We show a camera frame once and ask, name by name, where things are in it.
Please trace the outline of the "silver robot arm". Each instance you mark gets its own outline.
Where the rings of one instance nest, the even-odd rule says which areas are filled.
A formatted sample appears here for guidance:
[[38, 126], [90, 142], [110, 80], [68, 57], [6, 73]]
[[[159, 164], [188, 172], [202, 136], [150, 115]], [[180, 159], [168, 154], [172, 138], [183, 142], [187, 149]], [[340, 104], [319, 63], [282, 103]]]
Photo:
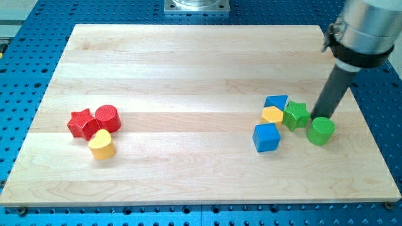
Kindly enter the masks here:
[[347, 0], [327, 28], [323, 50], [332, 50], [336, 66], [356, 73], [382, 65], [400, 33], [401, 0]]

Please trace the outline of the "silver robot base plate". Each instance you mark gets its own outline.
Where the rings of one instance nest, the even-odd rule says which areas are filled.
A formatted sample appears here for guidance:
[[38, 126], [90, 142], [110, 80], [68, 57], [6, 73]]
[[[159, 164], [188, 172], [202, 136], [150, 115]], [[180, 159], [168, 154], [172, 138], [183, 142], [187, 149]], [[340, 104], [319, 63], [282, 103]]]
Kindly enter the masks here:
[[164, 12], [229, 12], [229, 0], [164, 0]]

